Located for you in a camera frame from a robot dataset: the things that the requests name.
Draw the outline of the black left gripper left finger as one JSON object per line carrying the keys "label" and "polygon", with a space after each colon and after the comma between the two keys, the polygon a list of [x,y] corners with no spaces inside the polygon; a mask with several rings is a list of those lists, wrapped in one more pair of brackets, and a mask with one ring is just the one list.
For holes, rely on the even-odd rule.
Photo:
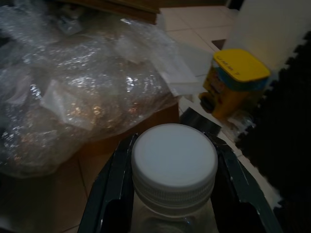
{"label": "black left gripper left finger", "polygon": [[138,134],[120,141],[95,179],[80,233],[129,233],[134,202],[131,154]]}

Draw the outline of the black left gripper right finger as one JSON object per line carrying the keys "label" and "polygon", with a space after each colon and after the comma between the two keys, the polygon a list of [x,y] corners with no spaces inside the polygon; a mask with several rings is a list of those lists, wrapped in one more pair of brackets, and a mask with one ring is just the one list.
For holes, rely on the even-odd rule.
{"label": "black left gripper right finger", "polygon": [[211,204],[221,233],[281,233],[263,191],[231,147],[208,133],[218,155]]}

